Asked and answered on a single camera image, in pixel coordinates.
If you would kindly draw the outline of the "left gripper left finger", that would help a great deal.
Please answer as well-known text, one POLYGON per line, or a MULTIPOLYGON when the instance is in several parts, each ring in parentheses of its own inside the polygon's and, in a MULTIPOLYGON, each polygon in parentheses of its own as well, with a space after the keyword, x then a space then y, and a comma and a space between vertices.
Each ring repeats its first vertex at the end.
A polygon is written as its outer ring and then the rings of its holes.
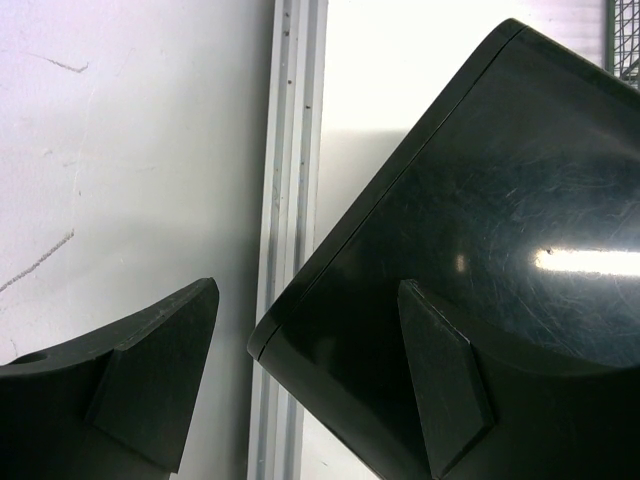
POLYGON ((179 470, 219 304, 211 278, 1 368, 5 479, 179 470))

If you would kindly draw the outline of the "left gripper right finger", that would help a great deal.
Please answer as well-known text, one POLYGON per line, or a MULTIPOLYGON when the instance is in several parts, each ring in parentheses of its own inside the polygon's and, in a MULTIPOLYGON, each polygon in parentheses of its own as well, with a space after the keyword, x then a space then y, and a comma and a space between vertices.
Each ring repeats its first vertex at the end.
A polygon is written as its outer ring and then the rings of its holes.
POLYGON ((476 320, 412 280, 402 338, 437 479, 635 479, 639 370, 577 359, 476 320))

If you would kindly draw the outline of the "black pink drawer unit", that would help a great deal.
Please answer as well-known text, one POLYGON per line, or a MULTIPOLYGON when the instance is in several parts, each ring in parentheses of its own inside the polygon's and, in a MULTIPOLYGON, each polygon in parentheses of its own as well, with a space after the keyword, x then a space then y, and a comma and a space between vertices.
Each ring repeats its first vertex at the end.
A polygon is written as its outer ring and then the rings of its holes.
POLYGON ((532 344, 639 370, 638 92, 500 23, 255 328, 251 356, 376 475, 437 479, 404 280, 532 344))

